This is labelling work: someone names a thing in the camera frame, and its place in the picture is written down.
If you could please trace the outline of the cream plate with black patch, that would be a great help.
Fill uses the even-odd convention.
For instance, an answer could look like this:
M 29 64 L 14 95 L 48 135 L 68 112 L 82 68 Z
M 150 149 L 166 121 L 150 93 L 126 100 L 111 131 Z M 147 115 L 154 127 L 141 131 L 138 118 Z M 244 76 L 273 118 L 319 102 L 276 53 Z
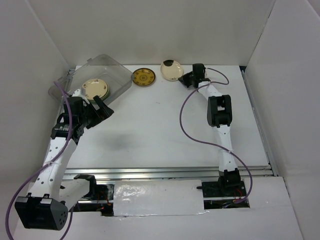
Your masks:
M 171 82 L 177 81 L 184 74 L 181 64 L 173 59 L 163 61 L 160 65 L 160 72 L 165 80 Z

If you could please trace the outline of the cream plate with brown motifs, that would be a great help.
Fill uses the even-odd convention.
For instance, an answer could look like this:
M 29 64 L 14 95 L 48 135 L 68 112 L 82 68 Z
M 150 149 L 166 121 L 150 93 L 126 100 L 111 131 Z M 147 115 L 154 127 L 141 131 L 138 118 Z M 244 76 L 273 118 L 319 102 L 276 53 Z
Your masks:
M 81 88 L 85 89 L 85 96 L 89 101 L 93 101 L 94 96 L 104 95 L 107 92 L 110 92 L 109 85 L 99 78 L 87 80 Z

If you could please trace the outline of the yellow patterned plate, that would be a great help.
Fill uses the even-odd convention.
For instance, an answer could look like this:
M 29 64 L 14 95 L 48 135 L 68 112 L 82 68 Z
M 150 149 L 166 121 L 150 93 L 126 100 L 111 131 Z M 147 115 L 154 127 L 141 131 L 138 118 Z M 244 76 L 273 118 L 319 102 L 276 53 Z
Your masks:
M 138 68 L 133 72 L 131 78 L 137 86 L 148 87 L 155 82 L 156 74 L 149 68 Z

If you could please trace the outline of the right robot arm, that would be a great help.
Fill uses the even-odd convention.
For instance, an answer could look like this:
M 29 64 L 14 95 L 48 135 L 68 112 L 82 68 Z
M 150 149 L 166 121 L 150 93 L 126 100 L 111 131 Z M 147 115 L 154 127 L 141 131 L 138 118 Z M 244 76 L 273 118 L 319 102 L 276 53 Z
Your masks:
M 187 88 L 193 87 L 207 100 L 207 123 L 212 127 L 220 148 L 218 153 L 218 191 L 229 196 L 241 185 L 241 176 L 232 153 L 231 123 L 233 120 L 231 96 L 217 90 L 206 77 L 206 67 L 202 63 L 192 65 L 192 71 L 178 79 Z

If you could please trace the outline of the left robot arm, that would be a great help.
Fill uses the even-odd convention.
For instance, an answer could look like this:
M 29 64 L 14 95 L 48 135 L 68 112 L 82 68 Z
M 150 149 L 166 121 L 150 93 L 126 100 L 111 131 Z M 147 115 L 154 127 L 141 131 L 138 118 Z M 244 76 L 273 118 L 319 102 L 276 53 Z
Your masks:
M 60 231 L 78 200 L 97 197 L 99 187 L 94 175 L 77 174 L 71 182 L 63 183 L 67 165 L 84 131 L 114 113 L 99 96 L 94 96 L 93 100 L 97 107 L 81 96 L 67 97 L 64 102 L 64 111 L 51 130 L 44 169 L 37 174 L 27 195 L 17 197 L 14 203 L 26 229 Z

